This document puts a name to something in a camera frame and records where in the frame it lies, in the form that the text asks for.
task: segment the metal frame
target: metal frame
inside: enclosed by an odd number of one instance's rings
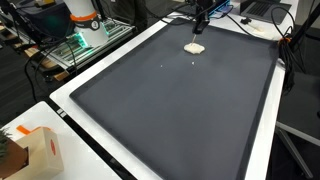
[[[112,47],[116,46],[123,40],[129,38],[133,34],[134,26],[129,26],[119,21],[110,19],[105,21],[104,24],[106,27],[108,27],[109,25],[114,26],[112,29],[108,30],[109,41],[106,44],[90,49],[85,49],[81,46],[71,47],[76,48],[73,51],[76,59],[77,68],[83,67],[90,61],[94,60],[97,56],[110,50]],[[62,43],[56,50],[50,53],[48,55],[48,58],[57,63],[65,70],[68,70],[68,68],[73,67],[75,65],[72,53],[70,52],[69,47],[66,43]]]
[[[312,172],[310,171],[310,169],[309,169],[308,165],[306,164],[306,162],[303,160],[303,158],[300,155],[300,153],[299,153],[298,149],[296,148],[296,146],[293,144],[293,142],[290,139],[287,131],[285,131],[284,129],[282,129],[281,127],[279,127],[277,125],[275,132],[277,133],[277,135],[279,136],[280,140],[282,141],[282,143],[284,144],[286,149],[289,151],[289,153],[291,154],[293,159],[299,165],[299,167],[303,171],[305,177],[307,179],[312,179],[313,178]]]

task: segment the small white object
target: small white object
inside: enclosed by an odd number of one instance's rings
[[[184,50],[191,54],[200,54],[205,48],[197,43],[190,43],[184,46]]]

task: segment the green light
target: green light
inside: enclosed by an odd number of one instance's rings
[[[83,37],[83,35],[82,35],[81,32],[78,33],[78,34],[76,35],[76,37],[77,37],[78,42],[79,42],[79,44],[80,44],[81,47],[83,47],[83,48],[89,47],[88,43],[87,43],[86,40],[84,39],[84,37]]]
[[[110,33],[107,31],[107,29],[106,29],[106,27],[104,26],[104,24],[103,24],[103,23],[101,23],[101,25],[102,25],[102,27],[103,27],[104,31],[106,32],[106,34],[107,34],[107,35],[109,35]]]

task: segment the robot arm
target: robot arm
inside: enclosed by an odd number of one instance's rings
[[[187,2],[196,5],[197,15],[203,12],[196,17],[196,24],[192,30],[194,34],[202,34],[204,28],[210,23],[209,13],[215,4],[215,0],[187,0]]]

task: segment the metal stand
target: metal stand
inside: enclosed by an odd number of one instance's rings
[[[101,5],[101,1],[100,1],[100,0],[96,0],[96,4],[97,4],[98,10],[99,10],[99,12],[100,12],[102,21],[107,20],[107,17],[106,17],[106,15],[104,14],[103,7],[102,7],[102,5]]]
[[[293,159],[299,165],[301,170],[303,171],[305,177],[307,179],[312,179],[313,174],[311,173],[309,167],[307,166],[306,162],[301,157],[299,151],[297,150],[296,146],[291,141],[290,137],[288,136],[287,132],[280,127],[276,127],[276,133],[278,134],[279,138],[281,139],[282,143],[285,145],[287,150],[292,155]]]
[[[289,43],[291,50],[294,50],[294,47],[298,44],[300,39],[304,36],[305,31],[307,31],[312,26],[312,24],[317,20],[319,16],[320,16],[320,3],[310,14],[309,20],[306,20],[303,23],[299,31],[291,39],[291,42]]]

